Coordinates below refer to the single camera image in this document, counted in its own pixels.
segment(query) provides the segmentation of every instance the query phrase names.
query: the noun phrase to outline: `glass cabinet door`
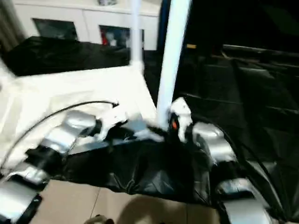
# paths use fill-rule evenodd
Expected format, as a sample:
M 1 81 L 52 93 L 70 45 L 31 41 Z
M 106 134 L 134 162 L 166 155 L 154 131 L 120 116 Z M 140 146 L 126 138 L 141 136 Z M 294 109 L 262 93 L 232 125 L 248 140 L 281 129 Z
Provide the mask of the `glass cabinet door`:
M 99 32 L 103 45 L 130 48 L 129 28 L 99 25 Z
M 64 40 L 78 40 L 76 28 L 73 22 L 32 19 L 40 36 Z
M 17 4 L 15 9 L 27 37 L 44 36 L 89 41 L 81 9 Z

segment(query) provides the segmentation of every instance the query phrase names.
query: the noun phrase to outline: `white pole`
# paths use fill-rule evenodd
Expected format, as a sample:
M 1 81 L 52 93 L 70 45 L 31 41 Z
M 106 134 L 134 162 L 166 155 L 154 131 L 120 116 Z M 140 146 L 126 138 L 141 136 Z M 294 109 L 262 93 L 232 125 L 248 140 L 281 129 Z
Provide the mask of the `white pole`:
M 191 1 L 171 0 L 157 104 L 157 121 L 164 129 L 168 127 L 168 111 L 172 103 Z
M 131 0 L 131 10 L 132 10 L 132 27 L 131 27 L 131 65 L 140 66 L 143 69 L 142 62 L 142 47 L 141 47 L 141 30 L 140 30 L 140 10 L 141 0 Z

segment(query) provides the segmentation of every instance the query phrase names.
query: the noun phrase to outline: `cabinet door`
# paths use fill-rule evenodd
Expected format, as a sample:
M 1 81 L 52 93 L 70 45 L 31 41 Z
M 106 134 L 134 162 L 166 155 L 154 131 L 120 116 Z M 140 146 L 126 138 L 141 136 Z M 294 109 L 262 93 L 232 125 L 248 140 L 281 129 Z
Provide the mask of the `cabinet door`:
M 129 47 L 131 15 L 111 12 L 84 11 L 90 42 Z M 145 50 L 156 50 L 158 18 L 140 16 Z
M 44 36 L 89 41 L 83 11 L 58 7 L 15 5 L 27 37 Z

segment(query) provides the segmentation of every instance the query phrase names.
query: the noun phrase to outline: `silver metal part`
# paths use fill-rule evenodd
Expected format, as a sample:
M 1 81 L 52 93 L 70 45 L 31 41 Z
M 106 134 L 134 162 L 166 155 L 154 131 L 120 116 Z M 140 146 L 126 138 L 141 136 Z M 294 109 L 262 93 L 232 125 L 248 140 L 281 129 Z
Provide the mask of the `silver metal part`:
M 214 163 L 236 160 L 234 151 L 224 133 L 213 124 L 198 122 L 192 130 L 193 142 L 210 154 Z
M 15 224 L 28 208 L 37 192 L 25 185 L 7 181 L 0 185 L 0 215 Z
M 256 199 L 240 199 L 224 203 L 231 224 L 272 224 L 267 211 Z
M 20 163 L 16 166 L 14 171 L 9 174 L 9 176 L 14 175 L 21 176 L 24 180 L 36 185 L 50 180 L 50 176 L 45 171 L 25 162 Z
M 262 194 L 253 186 L 250 180 L 245 178 L 237 178 L 221 182 L 217 189 L 220 194 L 231 195 L 237 192 L 249 191 L 253 194 L 264 208 L 268 208 L 269 204 L 266 202 Z
M 95 126 L 95 116 L 81 111 L 70 111 L 62 124 L 53 128 L 40 145 L 52 148 L 61 155 L 67 155 L 77 139 L 80 136 L 88 135 Z

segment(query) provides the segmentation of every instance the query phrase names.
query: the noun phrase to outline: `black cable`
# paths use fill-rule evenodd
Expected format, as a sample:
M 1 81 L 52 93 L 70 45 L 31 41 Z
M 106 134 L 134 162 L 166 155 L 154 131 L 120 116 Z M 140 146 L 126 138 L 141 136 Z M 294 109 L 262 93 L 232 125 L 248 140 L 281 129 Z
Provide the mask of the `black cable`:
M 23 138 L 26 137 L 26 135 L 31 132 L 34 128 L 36 128 L 37 126 L 39 126 L 41 123 L 43 123 L 45 120 L 59 114 L 59 113 L 62 113 L 64 111 L 67 111 L 69 109 L 72 109 L 74 107 L 78 107 L 78 106 L 82 106 L 82 105 L 86 105 L 86 104 L 99 104 L 99 103 L 103 103 L 103 104 L 111 104 L 112 107 L 116 107 L 118 106 L 118 104 L 116 103 L 113 103 L 113 102 L 109 102 L 109 101 L 105 101 L 105 100 L 95 100 L 95 101 L 85 101 L 85 102 L 82 102 L 82 103 L 78 103 L 78 104 L 73 104 L 71 106 L 68 106 L 68 107 L 65 107 L 63 109 L 60 109 L 56 112 L 53 112 L 51 114 L 49 114 L 48 116 L 44 117 L 43 119 L 39 120 L 38 122 L 36 122 L 33 126 L 31 126 L 29 129 L 27 129 L 18 139 L 17 141 L 10 147 L 10 149 L 8 150 L 8 152 L 6 153 L 5 157 L 4 157 L 4 160 L 0 166 L 0 171 L 3 169 L 5 163 L 7 162 L 10 154 L 12 153 L 12 151 L 14 150 L 14 148 L 16 147 L 17 144 L 20 143 L 20 141 L 23 140 Z

